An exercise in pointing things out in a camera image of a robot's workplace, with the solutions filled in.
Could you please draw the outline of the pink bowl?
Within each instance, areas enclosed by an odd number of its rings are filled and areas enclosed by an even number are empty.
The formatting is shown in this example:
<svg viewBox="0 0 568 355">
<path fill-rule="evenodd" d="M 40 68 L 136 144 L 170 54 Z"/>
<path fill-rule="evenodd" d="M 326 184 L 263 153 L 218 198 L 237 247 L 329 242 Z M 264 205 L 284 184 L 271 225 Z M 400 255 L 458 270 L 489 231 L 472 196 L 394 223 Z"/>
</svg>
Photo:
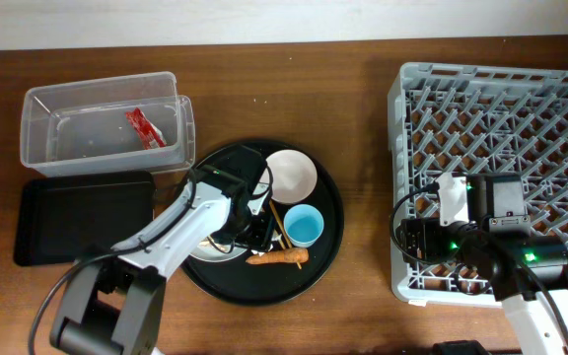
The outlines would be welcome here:
<svg viewBox="0 0 568 355">
<path fill-rule="evenodd" d="M 309 197 L 318 182 L 315 163 L 297 150 L 280 150 L 266 158 L 271 169 L 272 199 L 281 204 L 296 204 Z"/>
</svg>

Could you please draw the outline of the light blue cup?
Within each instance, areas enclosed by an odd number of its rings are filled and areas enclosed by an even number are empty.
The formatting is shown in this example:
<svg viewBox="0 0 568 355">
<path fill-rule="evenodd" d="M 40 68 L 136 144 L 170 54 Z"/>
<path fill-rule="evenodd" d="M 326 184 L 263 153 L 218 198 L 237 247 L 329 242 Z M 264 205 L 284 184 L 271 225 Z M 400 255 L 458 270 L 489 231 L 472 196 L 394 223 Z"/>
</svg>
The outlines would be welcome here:
<svg viewBox="0 0 568 355">
<path fill-rule="evenodd" d="M 320 238 L 323 228 L 322 214 L 309 204 L 293 206 L 284 217 L 285 233 L 294 247 L 312 246 Z"/>
</svg>

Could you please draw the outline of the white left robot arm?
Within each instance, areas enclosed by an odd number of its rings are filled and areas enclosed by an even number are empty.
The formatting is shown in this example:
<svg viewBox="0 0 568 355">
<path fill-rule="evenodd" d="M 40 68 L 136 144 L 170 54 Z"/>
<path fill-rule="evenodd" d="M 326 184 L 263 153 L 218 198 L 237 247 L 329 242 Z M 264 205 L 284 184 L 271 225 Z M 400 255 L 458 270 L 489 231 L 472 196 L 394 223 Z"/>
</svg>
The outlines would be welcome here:
<svg viewBox="0 0 568 355">
<path fill-rule="evenodd" d="M 156 354 L 168 281 L 198 244 L 213 237 L 234 244 L 247 232 L 273 182 L 271 170 L 248 172 L 205 165 L 191 170 L 174 202 L 135 235 L 103 253 L 77 260 L 48 291 L 36 311 L 28 340 L 36 334 L 56 294 L 62 296 L 49 333 L 67 354 Z"/>
</svg>

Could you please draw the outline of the red wrapper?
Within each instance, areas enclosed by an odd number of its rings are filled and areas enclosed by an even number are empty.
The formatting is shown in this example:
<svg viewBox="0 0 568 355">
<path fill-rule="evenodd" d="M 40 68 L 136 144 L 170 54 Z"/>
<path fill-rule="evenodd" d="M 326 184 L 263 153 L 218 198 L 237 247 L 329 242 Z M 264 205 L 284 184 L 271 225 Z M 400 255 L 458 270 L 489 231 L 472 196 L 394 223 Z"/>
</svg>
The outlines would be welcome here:
<svg viewBox="0 0 568 355">
<path fill-rule="evenodd" d="M 145 150 L 164 148 L 167 142 L 163 133 L 145 116 L 140 108 L 125 113 Z"/>
</svg>

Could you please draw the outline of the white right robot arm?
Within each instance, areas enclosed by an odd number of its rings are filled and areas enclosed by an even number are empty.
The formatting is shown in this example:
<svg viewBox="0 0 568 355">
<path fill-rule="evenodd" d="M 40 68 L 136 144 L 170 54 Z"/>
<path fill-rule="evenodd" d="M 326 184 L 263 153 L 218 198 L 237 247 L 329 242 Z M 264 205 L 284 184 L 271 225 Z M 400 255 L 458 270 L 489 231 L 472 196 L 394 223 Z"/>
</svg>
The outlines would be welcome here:
<svg viewBox="0 0 568 355">
<path fill-rule="evenodd" d="M 471 266 L 487 280 L 524 354 L 568 354 L 568 252 L 556 239 L 517 230 L 493 234 L 475 222 L 449 227 L 436 218 L 390 226 L 409 261 Z"/>
</svg>

